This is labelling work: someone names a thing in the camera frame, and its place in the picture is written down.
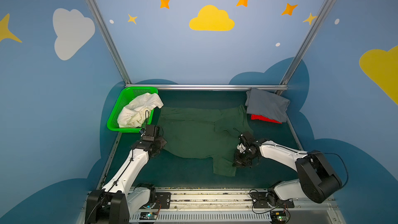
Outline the dark green t-shirt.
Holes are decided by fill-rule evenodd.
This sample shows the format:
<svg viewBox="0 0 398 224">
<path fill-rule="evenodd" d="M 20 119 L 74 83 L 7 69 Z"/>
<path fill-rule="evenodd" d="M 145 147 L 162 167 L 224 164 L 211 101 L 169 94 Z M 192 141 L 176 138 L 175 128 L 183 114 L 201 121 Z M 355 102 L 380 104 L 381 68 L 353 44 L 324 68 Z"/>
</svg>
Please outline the dark green t-shirt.
<svg viewBox="0 0 398 224">
<path fill-rule="evenodd" d="M 234 154 L 241 133 L 250 132 L 244 106 L 223 110 L 163 107 L 158 125 L 165 150 L 186 159 L 212 158 L 213 173 L 234 177 Z"/>
</svg>

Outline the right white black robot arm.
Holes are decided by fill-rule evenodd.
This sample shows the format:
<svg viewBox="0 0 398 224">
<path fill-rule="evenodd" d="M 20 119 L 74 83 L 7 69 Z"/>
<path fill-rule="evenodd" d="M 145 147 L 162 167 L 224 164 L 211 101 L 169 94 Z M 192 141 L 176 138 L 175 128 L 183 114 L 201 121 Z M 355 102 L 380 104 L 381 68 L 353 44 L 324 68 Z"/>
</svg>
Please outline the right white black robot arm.
<svg viewBox="0 0 398 224">
<path fill-rule="evenodd" d="M 271 208 L 295 198 L 308 198 L 320 204 L 347 184 L 342 182 L 325 153 L 301 151 L 266 139 L 257 140 L 250 132 L 242 133 L 238 138 L 240 143 L 234 155 L 234 167 L 252 167 L 255 159 L 263 157 L 297 173 L 298 179 L 281 181 L 266 190 L 266 202 Z"/>
</svg>

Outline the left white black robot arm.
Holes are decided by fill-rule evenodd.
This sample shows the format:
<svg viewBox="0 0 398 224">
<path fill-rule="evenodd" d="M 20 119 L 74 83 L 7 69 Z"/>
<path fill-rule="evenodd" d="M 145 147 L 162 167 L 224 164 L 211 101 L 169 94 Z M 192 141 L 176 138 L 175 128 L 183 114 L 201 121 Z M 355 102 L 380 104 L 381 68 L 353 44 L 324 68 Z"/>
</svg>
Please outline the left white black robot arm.
<svg viewBox="0 0 398 224">
<path fill-rule="evenodd" d="M 141 138 L 130 150 L 125 162 L 114 177 L 102 187 L 92 191 L 87 198 L 86 224 L 128 224 L 130 216 L 143 206 L 155 204 L 155 188 L 141 184 L 130 192 L 139 172 L 148 161 L 158 155 L 167 144 L 158 125 L 147 125 Z"/>
</svg>

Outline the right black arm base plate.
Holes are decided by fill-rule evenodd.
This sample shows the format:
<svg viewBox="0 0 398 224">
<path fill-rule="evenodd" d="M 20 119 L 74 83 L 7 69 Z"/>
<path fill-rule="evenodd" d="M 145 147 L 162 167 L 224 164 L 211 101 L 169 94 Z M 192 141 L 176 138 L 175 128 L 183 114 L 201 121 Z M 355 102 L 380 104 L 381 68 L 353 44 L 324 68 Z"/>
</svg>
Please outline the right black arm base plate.
<svg viewBox="0 0 398 224">
<path fill-rule="evenodd" d="M 254 208 L 294 208 L 293 200 L 281 200 L 273 192 L 250 190 Z"/>
</svg>

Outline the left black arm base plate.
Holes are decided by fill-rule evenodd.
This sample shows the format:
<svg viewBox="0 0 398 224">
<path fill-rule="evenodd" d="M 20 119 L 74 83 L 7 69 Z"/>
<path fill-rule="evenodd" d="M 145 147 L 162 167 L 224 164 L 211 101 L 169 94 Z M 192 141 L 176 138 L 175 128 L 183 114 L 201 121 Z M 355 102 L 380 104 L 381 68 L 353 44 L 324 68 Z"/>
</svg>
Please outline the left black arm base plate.
<svg viewBox="0 0 398 224">
<path fill-rule="evenodd" d="M 143 205 L 140 209 L 169 209 L 171 205 L 170 192 L 155 193 L 155 201 L 151 204 Z"/>
</svg>

